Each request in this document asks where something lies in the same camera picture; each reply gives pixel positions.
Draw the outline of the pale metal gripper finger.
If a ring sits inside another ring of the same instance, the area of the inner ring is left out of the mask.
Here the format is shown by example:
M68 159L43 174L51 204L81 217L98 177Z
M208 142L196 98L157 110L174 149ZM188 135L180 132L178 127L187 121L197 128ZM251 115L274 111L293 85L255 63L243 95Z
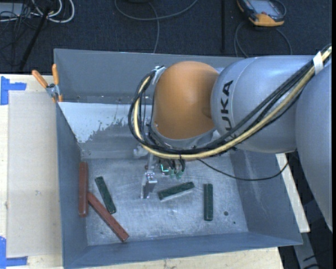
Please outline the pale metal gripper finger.
M141 181L141 193L140 193L141 199L146 198L146 186L147 186L147 174L144 173L142 176L142 181Z
M144 184L144 197L148 198L157 184L157 178L154 172L147 172Z

